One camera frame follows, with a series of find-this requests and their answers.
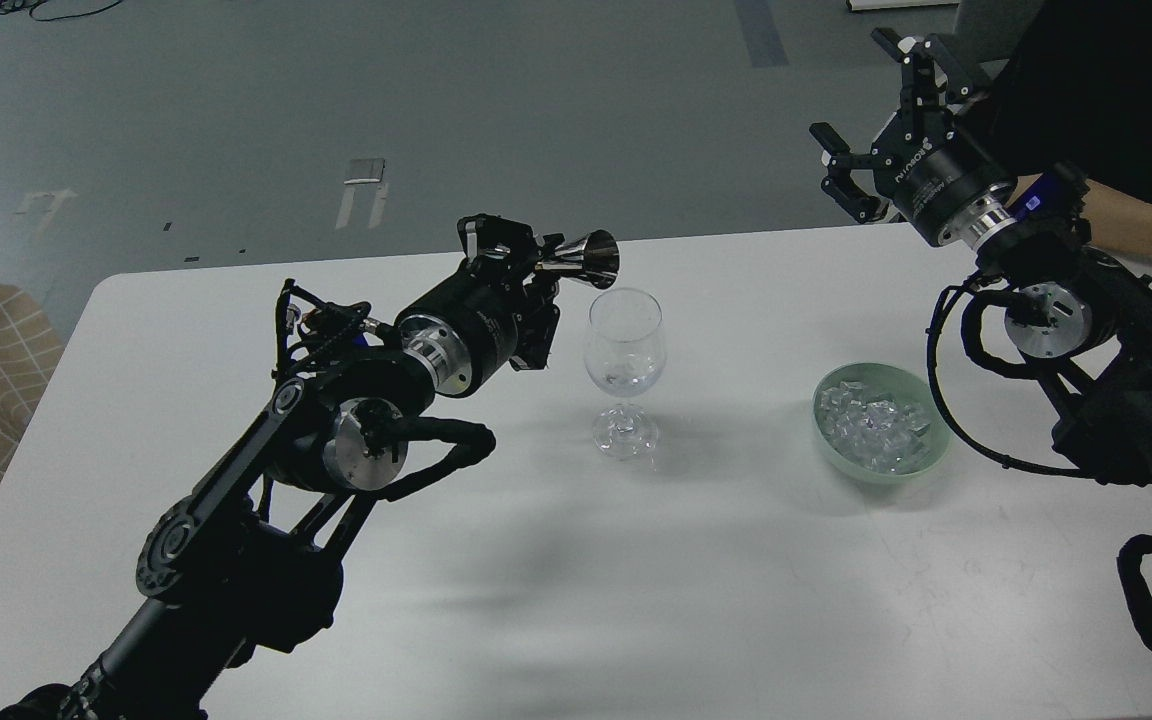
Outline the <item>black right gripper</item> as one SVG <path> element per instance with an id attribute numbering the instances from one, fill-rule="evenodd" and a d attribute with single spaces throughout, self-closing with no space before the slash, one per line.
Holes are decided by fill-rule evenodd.
<path id="1" fill-rule="evenodd" d="M 823 192 L 856 223 L 905 222 L 929 243 L 979 251 L 1020 223 L 1006 209 L 1016 179 L 956 127 L 956 115 L 990 94 L 993 81 L 955 35 L 901 36 L 878 26 L 879 50 L 901 65 L 899 109 L 856 154 L 835 127 L 809 126 L 823 149 Z M 873 170 L 876 194 L 855 181 Z"/>

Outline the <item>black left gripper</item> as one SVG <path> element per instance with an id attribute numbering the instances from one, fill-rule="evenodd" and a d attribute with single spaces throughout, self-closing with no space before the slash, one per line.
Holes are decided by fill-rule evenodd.
<path id="1" fill-rule="evenodd" d="M 547 367 L 561 318 L 558 274 L 535 272 L 541 242 L 531 225 L 477 214 L 456 229 L 465 260 L 396 319 L 404 350 L 445 397 L 473 395 L 503 366 Z"/>

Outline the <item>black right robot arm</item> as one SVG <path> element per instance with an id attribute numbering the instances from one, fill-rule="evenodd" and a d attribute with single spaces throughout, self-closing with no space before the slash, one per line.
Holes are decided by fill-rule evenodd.
<path id="1" fill-rule="evenodd" d="M 925 332 L 937 414 L 1001 468 L 1152 486 L 1152 285 L 1092 245 L 1085 174 L 1059 161 L 1020 191 L 963 124 L 991 78 L 956 38 L 886 26 L 870 36 L 900 67 L 897 109 L 865 150 L 851 150 L 828 123 L 810 132 L 823 147 L 820 187 L 855 222 L 902 220 L 931 247 L 958 242 L 975 253 L 973 273 L 940 293 Z M 952 415 L 937 364 L 958 300 L 967 300 L 960 336 L 968 359 L 1041 387 L 1058 416 L 1052 447 L 1064 468 L 993 450 Z M 1152 652 L 1152 594 L 1142 571 L 1149 556 L 1152 536 L 1135 536 L 1116 564 L 1135 632 Z"/>

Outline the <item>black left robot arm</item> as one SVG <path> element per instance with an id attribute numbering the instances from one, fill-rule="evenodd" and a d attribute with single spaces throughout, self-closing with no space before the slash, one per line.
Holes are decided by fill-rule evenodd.
<path id="1" fill-rule="evenodd" d="M 457 225 L 454 273 L 381 323 L 366 301 L 334 304 L 285 281 L 275 304 L 273 392 L 238 441 L 164 511 L 136 566 L 141 609 L 77 682 L 50 683 L 0 719 L 204 719 L 223 670 L 329 628 L 343 560 L 370 511 L 479 464 L 497 447 L 475 420 L 429 415 L 497 370 L 547 365 L 559 281 L 616 241 L 568 241 L 479 214 Z"/>

